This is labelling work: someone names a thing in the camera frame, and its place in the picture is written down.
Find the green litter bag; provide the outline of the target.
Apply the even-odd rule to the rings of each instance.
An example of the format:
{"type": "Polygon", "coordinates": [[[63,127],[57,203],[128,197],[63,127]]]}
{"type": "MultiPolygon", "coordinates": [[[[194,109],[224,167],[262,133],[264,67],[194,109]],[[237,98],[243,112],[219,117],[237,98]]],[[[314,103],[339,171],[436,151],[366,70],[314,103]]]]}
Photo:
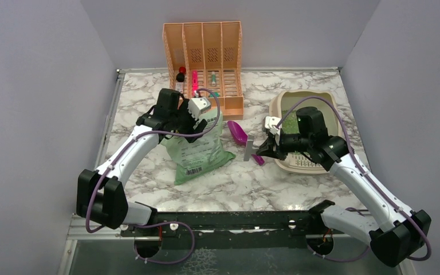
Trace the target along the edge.
{"type": "Polygon", "coordinates": [[[201,119],[207,121],[207,128],[212,126],[215,119],[218,121],[214,129],[193,143],[179,136],[161,142],[169,157],[176,163],[175,185],[184,184],[212,172],[235,158],[232,152],[224,149],[221,141],[223,114],[217,115],[217,111],[213,110],[203,114],[201,119]]]}

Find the purple litter scoop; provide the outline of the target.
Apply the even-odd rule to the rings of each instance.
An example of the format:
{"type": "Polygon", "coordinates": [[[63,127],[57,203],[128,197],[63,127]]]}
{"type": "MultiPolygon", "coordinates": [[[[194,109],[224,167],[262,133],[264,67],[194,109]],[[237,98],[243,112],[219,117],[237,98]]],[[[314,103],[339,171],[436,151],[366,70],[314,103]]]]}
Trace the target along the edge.
{"type": "MultiPolygon", "coordinates": [[[[231,133],[231,136],[234,140],[234,142],[243,147],[245,151],[245,142],[247,139],[247,133],[243,130],[243,128],[235,121],[228,121],[227,122],[228,129],[231,133]]],[[[253,159],[259,166],[263,166],[265,164],[265,161],[262,157],[257,156],[256,154],[253,154],[250,158],[250,160],[253,159]]]]}

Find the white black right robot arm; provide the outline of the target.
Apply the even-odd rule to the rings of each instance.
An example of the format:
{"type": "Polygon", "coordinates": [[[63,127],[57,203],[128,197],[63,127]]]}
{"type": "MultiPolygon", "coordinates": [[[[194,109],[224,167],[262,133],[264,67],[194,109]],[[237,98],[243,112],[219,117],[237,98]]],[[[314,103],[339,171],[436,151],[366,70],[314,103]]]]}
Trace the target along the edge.
{"type": "Polygon", "coordinates": [[[294,152],[304,155],[342,181],[371,214],[366,218],[324,201],[309,211],[308,227],[313,232],[342,231],[367,244],[378,260],[389,267],[409,259],[426,244],[431,225],[427,212],[414,211],[396,199],[361,164],[347,140],[329,134],[323,113],[316,107],[300,108],[296,117],[298,132],[286,133],[281,118],[267,116],[267,138],[256,154],[278,160],[285,160],[294,152]]]}

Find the beige litter box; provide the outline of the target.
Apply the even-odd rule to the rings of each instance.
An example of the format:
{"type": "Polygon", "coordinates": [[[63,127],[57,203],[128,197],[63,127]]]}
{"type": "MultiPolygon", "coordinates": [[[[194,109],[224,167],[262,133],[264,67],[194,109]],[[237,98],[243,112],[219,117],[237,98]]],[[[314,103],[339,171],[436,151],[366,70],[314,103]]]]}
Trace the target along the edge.
{"type": "MultiPolygon", "coordinates": [[[[277,95],[269,104],[269,116],[282,118],[287,111],[303,98],[317,96],[329,101],[336,106],[335,98],[331,92],[320,92],[313,90],[285,91],[277,95]]],[[[343,136],[343,130],[331,107],[324,101],[318,99],[307,99],[295,109],[303,107],[315,107],[323,114],[328,134],[333,136],[343,136]]],[[[298,133],[296,111],[292,111],[284,120],[282,129],[285,133],[298,133]]],[[[285,160],[276,160],[276,165],[287,172],[307,175],[326,174],[326,170],[319,164],[314,164],[305,156],[298,153],[289,153],[285,160]]]]}

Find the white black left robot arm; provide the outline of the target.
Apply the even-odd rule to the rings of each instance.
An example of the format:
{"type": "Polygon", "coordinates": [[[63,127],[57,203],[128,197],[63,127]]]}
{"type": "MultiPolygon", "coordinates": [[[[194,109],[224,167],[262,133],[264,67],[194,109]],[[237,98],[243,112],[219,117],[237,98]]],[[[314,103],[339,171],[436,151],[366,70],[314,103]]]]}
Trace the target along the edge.
{"type": "Polygon", "coordinates": [[[85,229],[95,233],[104,227],[117,229],[134,225],[143,235],[157,228],[156,209],[130,202],[124,186],[132,173],[163,139],[172,136],[193,143],[214,129],[200,116],[211,109],[215,93],[198,88],[189,99],[176,90],[163,88],[155,105],[139,116],[127,140],[93,171],[84,169],[78,176],[76,214],[85,218],[85,229]]]}

